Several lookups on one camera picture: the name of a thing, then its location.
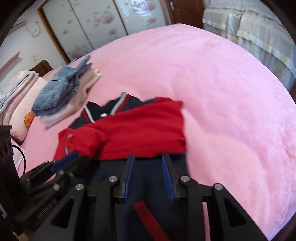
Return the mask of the navy and red varsity jacket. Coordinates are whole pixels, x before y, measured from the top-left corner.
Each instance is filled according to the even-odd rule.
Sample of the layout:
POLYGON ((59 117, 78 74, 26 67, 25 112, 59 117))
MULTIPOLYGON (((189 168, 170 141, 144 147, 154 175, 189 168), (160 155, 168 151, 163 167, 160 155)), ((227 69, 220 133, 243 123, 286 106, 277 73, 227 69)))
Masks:
POLYGON ((187 174, 183 102, 166 97, 141 101, 123 93, 105 106, 88 102, 59 133, 55 160, 77 152, 97 162, 91 184, 98 184, 135 156, 126 204, 115 207, 119 240, 180 240, 184 225, 167 195, 162 157, 187 174))

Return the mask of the pink pillow with orange print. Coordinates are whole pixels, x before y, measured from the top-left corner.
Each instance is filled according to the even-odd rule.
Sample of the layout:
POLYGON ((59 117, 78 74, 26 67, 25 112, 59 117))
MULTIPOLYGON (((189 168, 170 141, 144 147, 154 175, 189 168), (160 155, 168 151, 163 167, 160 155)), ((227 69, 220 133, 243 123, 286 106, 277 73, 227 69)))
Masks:
POLYGON ((29 131, 35 117, 32 107, 40 91, 48 83, 44 78, 36 78, 33 84, 25 88, 25 94, 21 94, 20 102, 13 111, 9 125, 12 126, 11 137, 18 144, 22 143, 29 131))

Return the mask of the folded blue denim garment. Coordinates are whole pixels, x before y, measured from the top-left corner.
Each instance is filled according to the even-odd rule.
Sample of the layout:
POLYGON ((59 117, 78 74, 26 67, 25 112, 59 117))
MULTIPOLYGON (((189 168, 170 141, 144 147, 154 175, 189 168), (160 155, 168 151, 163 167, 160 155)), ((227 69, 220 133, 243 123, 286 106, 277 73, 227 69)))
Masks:
POLYGON ((72 68, 63 66, 40 91, 32 106, 35 116, 53 114, 59 111, 77 93, 80 78, 92 66, 91 58, 86 55, 79 64, 72 68))

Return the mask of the pink fleece bed blanket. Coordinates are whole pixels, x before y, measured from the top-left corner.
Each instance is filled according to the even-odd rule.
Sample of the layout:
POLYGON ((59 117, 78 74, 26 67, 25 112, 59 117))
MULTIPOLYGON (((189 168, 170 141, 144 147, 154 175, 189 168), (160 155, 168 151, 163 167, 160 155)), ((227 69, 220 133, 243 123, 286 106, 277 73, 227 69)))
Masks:
POLYGON ((176 24, 115 40, 91 52, 102 78, 88 100, 127 92, 183 102, 190 175, 222 183, 274 240, 295 214, 295 102, 240 46, 176 24))

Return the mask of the folded cream pink sweater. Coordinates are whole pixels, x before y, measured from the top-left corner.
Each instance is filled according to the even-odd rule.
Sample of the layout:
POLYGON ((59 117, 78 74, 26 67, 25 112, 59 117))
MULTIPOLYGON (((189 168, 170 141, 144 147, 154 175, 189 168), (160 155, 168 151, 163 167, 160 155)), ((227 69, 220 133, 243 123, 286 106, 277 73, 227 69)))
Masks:
POLYGON ((99 80, 101 76, 102 74, 99 73, 97 69, 90 68, 79 79, 80 85, 78 90, 76 94, 71 97, 68 103, 56 113, 41 116, 40 122, 43 123, 47 128, 50 128, 51 126, 59 123, 63 119, 78 111, 78 109, 83 106, 83 103, 88 96, 89 89, 92 88, 92 86, 99 80))

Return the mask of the folded floral quilt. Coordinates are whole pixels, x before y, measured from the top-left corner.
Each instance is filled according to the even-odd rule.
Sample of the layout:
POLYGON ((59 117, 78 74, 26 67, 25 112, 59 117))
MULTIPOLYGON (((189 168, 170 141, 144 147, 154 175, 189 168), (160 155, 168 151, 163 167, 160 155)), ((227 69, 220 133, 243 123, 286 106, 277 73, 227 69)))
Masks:
POLYGON ((38 77, 38 73, 24 70, 18 72, 16 76, 9 81, 9 85, 1 91, 1 118, 11 102, 19 96, 29 84, 34 84, 38 77))

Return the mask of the dark wooden headboard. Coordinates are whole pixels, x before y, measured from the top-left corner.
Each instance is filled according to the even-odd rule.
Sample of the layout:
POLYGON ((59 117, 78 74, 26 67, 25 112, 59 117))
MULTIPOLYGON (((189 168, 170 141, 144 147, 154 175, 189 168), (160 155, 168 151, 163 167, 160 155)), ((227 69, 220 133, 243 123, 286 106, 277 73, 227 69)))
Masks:
POLYGON ((36 66, 34 66, 32 69, 30 69, 30 71, 34 71, 34 72, 38 73, 38 75, 40 77, 43 77, 44 75, 46 75, 47 73, 49 73, 52 70, 53 70, 53 68, 46 60, 42 60, 36 66))

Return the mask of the floral sliding wardrobe doors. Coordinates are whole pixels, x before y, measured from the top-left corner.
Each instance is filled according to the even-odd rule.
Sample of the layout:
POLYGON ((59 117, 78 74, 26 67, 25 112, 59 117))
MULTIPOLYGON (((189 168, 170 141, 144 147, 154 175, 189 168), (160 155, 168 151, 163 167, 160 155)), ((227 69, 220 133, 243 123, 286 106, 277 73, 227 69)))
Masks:
POLYGON ((50 0, 37 11, 66 63, 116 39, 171 23, 159 0, 50 0))

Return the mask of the brown wooden door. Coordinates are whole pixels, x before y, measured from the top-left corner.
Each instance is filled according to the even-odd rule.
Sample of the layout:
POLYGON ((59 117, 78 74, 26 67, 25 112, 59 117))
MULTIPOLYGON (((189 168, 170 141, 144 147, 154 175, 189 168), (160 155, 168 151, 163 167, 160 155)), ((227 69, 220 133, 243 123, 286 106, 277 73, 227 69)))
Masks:
POLYGON ((185 24, 203 28, 202 17, 205 10, 203 0, 166 0, 172 24, 185 24))

